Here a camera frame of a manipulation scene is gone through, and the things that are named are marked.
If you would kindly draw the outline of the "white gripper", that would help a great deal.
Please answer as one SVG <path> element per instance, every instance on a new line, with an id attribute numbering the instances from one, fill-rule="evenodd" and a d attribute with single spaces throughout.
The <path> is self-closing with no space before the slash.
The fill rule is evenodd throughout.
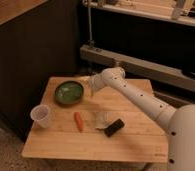
<path id="1" fill-rule="evenodd" d="M 105 84 L 102 80 L 102 77 L 99 74 L 93 75 L 91 78 L 89 76 L 83 76 L 79 78 L 81 81 L 85 81 L 90 83 L 90 87 L 92 90 L 90 90 L 90 97 L 92 98 L 94 96 L 94 92 L 97 92 L 101 90 Z"/>

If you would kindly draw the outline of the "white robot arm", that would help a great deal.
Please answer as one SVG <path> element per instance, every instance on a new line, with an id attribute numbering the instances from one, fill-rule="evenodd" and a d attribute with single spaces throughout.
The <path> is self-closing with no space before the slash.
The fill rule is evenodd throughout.
<path id="1" fill-rule="evenodd" d="M 117 90 L 167 133 L 167 171 L 195 171 L 195 104 L 173 107 L 129 83 L 122 67 L 104 69 L 87 83 L 92 93 Z"/>

